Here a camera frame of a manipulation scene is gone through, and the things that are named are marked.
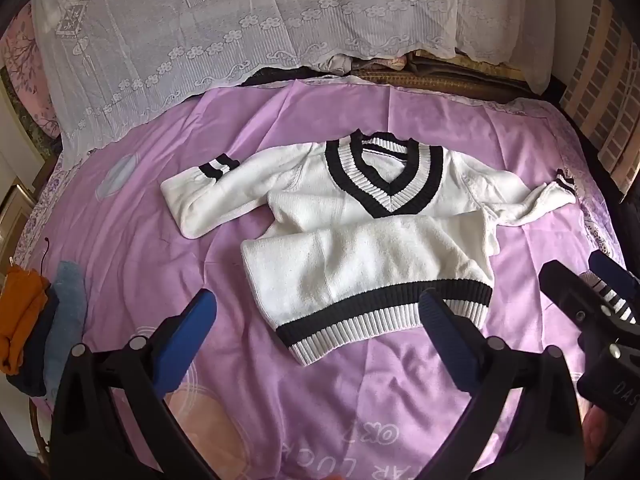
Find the person right hand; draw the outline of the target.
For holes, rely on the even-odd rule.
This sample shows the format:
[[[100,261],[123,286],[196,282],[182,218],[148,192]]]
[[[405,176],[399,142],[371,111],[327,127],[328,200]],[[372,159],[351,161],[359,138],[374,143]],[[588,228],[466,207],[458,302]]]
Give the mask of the person right hand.
[[[615,417],[592,404],[582,420],[585,462],[594,466],[611,448],[624,425]]]

